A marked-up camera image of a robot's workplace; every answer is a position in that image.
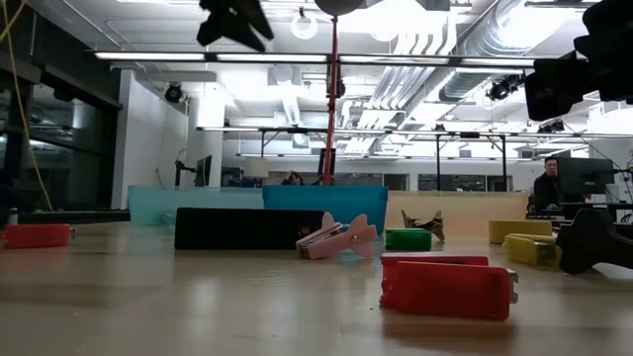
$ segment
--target red vertical rod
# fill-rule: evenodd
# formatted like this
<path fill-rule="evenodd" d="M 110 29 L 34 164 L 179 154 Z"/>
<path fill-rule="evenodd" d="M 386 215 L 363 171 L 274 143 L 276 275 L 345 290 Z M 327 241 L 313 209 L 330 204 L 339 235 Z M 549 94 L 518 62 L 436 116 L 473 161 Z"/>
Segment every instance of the red vertical rod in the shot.
<path fill-rule="evenodd" d="M 327 141 L 325 142 L 325 165 L 323 167 L 323 181 L 325 185 L 331 184 L 331 176 L 329 175 L 329 167 L 331 167 L 332 143 L 334 139 L 334 123 L 336 120 L 336 82 L 338 78 L 337 60 L 338 60 L 338 17 L 332 19 L 332 64 L 329 70 L 329 122 L 327 123 Z"/>

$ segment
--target pink toy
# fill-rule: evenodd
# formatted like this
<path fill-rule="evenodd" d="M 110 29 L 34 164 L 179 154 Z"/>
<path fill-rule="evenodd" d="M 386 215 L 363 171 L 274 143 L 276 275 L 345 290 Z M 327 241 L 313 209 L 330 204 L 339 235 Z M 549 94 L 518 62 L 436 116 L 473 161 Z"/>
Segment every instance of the pink toy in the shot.
<path fill-rule="evenodd" d="M 378 237 L 376 227 L 367 224 L 367 216 L 360 215 L 349 226 L 334 222 L 332 214 L 325 213 L 318 231 L 297 241 L 297 252 L 302 258 L 332 257 L 351 249 L 359 256 L 374 258 L 373 242 Z"/>

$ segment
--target yellow block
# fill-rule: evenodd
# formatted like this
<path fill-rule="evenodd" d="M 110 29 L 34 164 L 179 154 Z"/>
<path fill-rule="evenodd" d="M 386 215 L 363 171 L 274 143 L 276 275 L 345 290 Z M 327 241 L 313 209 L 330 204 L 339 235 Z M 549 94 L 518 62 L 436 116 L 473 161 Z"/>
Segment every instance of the yellow block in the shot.
<path fill-rule="evenodd" d="M 551 236 L 509 234 L 505 237 L 503 250 L 507 258 L 532 266 L 556 266 L 563 250 Z"/>
<path fill-rule="evenodd" d="M 548 234 L 548 235 L 533 235 L 533 234 L 527 234 L 527 233 L 510 233 L 508 235 L 505 236 L 504 241 L 507 241 L 508 237 L 520 237 L 520 238 L 527 238 L 530 239 L 534 242 L 543 242 L 543 243 L 551 243 L 551 244 L 555 244 L 556 243 L 556 237 L 553 237 L 552 234 Z"/>
<path fill-rule="evenodd" d="M 552 235 L 552 223 L 547 221 L 490 221 L 489 238 L 491 243 L 503 243 L 505 236 L 511 233 Z"/>

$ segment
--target blue container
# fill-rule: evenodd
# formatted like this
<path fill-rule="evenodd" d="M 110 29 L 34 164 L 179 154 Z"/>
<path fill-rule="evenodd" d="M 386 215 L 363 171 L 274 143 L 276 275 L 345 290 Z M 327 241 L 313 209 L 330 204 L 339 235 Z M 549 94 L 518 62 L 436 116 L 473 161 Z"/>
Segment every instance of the blue container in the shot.
<path fill-rule="evenodd" d="M 329 212 L 339 223 L 351 223 L 367 215 L 379 234 L 385 229 L 387 187 L 266 186 L 264 207 L 276 210 Z"/>
<path fill-rule="evenodd" d="M 261 189 L 130 186 L 130 216 L 135 226 L 168 224 L 178 208 L 264 209 Z"/>

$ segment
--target red box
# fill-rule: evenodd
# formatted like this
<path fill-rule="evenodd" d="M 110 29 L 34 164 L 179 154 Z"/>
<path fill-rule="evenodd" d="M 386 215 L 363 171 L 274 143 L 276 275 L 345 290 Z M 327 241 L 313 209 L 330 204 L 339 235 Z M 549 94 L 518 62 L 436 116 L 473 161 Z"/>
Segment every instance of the red box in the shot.
<path fill-rule="evenodd" d="M 0 239 L 4 248 L 61 247 L 70 243 L 70 225 L 52 224 L 8 224 Z"/>
<path fill-rule="evenodd" d="M 514 299 L 510 272 L 486 256 L 386 253 L 381 307 L 437 316 L 505 320 Z"/>
<path fill-rule="evenodd" d="M 452 256 L 437 252 L 383 253 L 380 259 L 383 262 L 383 295 L 380 298 L 380 305 L 384 308 L 389 308 L 393 304 L 391 289 L 398 276 L 396 270 L 398 262 L 430 262 L 488 266 L 488 257 L 486 256 Z"/>

